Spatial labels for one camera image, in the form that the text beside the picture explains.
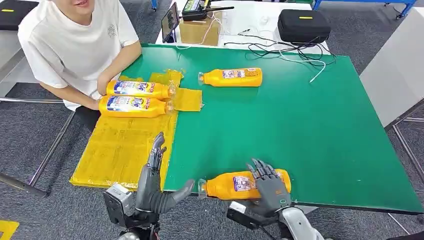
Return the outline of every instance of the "black cable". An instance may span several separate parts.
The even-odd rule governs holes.
[[[263,58],[263,57],[265,57],[265,56],[267,56],[269,54],[279,54],[279,55],[281,55],[282,53],[285,53],[285,52],[297,51],[300,59],[302,59],[304,61],[322,61],[322,58],[324,56],[323,49],[325,51],[327,51],[330,54],[330,56],[333,57],[333,60],[331,62],[325,63],[326,65],[331,65],[331,64],[335,63],[336,62],[336,59],[337,59],[336,55],[334,55],[331,51],[329,51],[327,48],[325,48],[321,43],[315,43],[315,42],[313,42],[317,38],[319,38],[319,36],[315,37],[314,39],[312,39],[309,42],[301,43],[299,45],[294,45],[294,44],[287,43],[287,42],[275,41],[275,40],[268,39],[268,38],[261,37],[261,36],[247,35],[247,34],[242,34],[242,33],[243,32],[239,33],[238,35],[239,36],[244,36],[244,37],[258,38],[258,39],[265,40],[265,41],[271,41],[272,44],[265,45],[265,44],[253,43],[253,42],[226,42],[226,43],[224,43],[224,46],[227,45],[227,44],[248,45],[247,48],[254,55],[258,56],[257,58],[254,58],[254,59]],[[284,45],[284,46],[287,46],[289,48],[282,49],[282,50],[267,50],[267,49],[265,49],[265,48],[268,48],[268,47],[271,47],[271,46],[277,45],[277,44]],[[307,53],[304,53],[302,51],[304,49],[307,49],[307,48],[310,48],[310,47],[315,47],[315,46],[317,46],[319,48],[319,50],[321,51],[321,53],[319,54],[319,57],[316,57],[315,58],[315,57],[309,56],[309,55],[307,55]],[[260,52],[260,50],[252,49],[252,47],[257,47],[257,48],[259,48],[260,50],[262,50],[264,52]],[[314,63],[314,62],[307,62],[307,63],[310,64],[310,65],[312,65],[312,66],[314,66],[314,67],[323,67],[323,64]]]

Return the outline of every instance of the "robotic arm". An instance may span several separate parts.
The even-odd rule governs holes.
[[[195,183],[193,179],[176,192],[166,194],[161,191],[160,169],[167,150],[166,147],[162,148],[164,142],[164,134],[161,132],[154,139],[147,163],[141,170],[133,214],[129,214],[133,196],[128,189],[116,183],[103,193],[110,220],[126,228],[121,232],[119,240],[159,239],[159,214],[168,212],[192,192]],[[278,223],[282,232],[288,230],[288,235],[281,236],[293,240],[324,240],[311,226],[303,211],[293,206],[290,194],[274,168],[261,160],[252,161],[254,167],[250,164],[247,167],[253,175],[261,200],[259,203],[245,201],[244,204],[233,201],[227,217],[249,229],[262,229],[274,240],[276,238],[264,226]],[[260,216],[251,216],[247,210]]]
[[[239,202],[232,202],[229,206],[227,217],[250,229],[262,229],[270,238],[276,239],[269,234],[264,226],[279,223],[284,237],[293,240],[324,240],[323,236],[311,226],[303,211],[294,207],[286,186],[278,176],[274,168],[261,160],[252,159],[255,168],[247,164],[260,193],[259,204],[245,206]],[[262,215],[258,219],[246,214],[246,210]]]
[[[164,133],[161,132],[154,139],[147,163],[141,170],[135,199],[136,215],[142,213],[164,214],[192,192],[195,184],[193,179],[188,180],[180,190],[174,193],[164,194],[161,191],[160,168],[162,157],[167,150],[166,147],[162,148],[164,142]]]
[[[161,191],[160,169],[167,150],[162,148],[164,142],[164,134],[160,132],[154,139],[147,163],[141,169],[133,214],[128,215],[132,206],[132,193],[128,189],[116,183],[103,192],[110,221],[126,228],[119,240],[159,239],[159,214],[168,212],[192,192],[193,179],[171,194]]]

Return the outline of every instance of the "cardboard box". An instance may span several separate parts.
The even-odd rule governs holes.
[[[218,39],[220,36],[221,25],[212,18],[207,17],[203,21],[183,21],[182,19],[179,22],[179,31],[181,34],[181,42],[184,44],[200,44],[205,36],[206,31],[209,26],[210,30],[207,33],[204,42],[202,45],[208,46],[218,46]],[[222,13],[216,12],[215,17],[219,20],[222,19]]]

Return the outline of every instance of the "detergent bottle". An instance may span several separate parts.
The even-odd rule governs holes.
[[[157,98],[135,96],[104,96],[100,99],[98,109],[109,117],[145,117],[154,118],[169,113],[174,108],[172,103]]]
[[[276,169],[275,171],[290,193],[292,184],[287,171],[283,169]],[[210,196],[222,200],[261,198],[250,171],[224,173],[208,181],[200,179],[198,181],[198,194],[200,198]]]
[[[155,99],[168,99],[176,93],[175,86],[163,85],[144,81],[116,81],[109,82],[106,88],[108,95],[134,96]]]
[[[259,87],[262,84],[262,70],[259,67],[239,69],[215,69],[203,73],[199,72],[200,84],[214,87]]]

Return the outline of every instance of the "white t-shirt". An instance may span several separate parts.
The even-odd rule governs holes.
[[[100,73],[139,38],[119,0],[94,2],[91,24],[84,26],[67,18],[52,1],[41,1],[22,20],[17,35],[38,81],[59,89],[70,85],[98,100]],[[63,102],[72,111],[80,106]]]

